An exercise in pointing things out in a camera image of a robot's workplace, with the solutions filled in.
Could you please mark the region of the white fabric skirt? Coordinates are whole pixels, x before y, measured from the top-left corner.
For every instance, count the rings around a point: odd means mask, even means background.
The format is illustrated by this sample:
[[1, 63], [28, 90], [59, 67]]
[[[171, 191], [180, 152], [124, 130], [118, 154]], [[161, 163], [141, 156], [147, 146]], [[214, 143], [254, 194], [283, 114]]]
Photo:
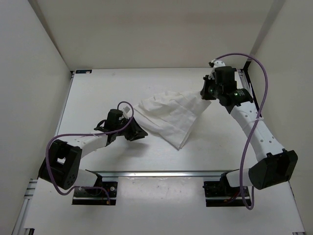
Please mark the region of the white fabric skirt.
[[141, 100], [134, 110], [141, 127], [180, 150], [210, 104], [211, 101], [201, 98], [199, 91], [165, 91]]

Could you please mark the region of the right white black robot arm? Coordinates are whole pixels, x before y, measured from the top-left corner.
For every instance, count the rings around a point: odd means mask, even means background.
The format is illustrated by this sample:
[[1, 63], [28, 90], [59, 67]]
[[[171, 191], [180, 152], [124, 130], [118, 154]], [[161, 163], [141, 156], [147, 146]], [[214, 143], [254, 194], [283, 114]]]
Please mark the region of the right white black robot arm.
[[204, 78], [201, 97], [218, 100], [237, 121], [252, 146], [257, 163], [251, 168], [226, 173], [220, 182], [222, 194], [230, 196], [239, 186], [258, 190], [290, 180], [298, 156], [287, 151], [257, 116], [257, 108], [247, 89], [237, 87], [235, 69], [231, 66], [214, 67]]

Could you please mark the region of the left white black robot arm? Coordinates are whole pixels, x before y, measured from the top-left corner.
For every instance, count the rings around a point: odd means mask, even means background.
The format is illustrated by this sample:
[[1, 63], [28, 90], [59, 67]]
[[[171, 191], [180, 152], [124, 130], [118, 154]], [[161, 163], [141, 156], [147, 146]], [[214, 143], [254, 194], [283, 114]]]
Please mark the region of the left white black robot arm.
[[47, 145], [38, 177], [52, 183], [57, 191], [85, 187], [90, 195], [97, 196], [102, 192], [102, 183], [95, 173], [80, 169], [81, 159], [109, 146], [119, 136], [128, 141], [148, 136], [133, 117], [108, 117], [100, 121], [94, 130], [97, 133], [62, 134], [52, 139]]

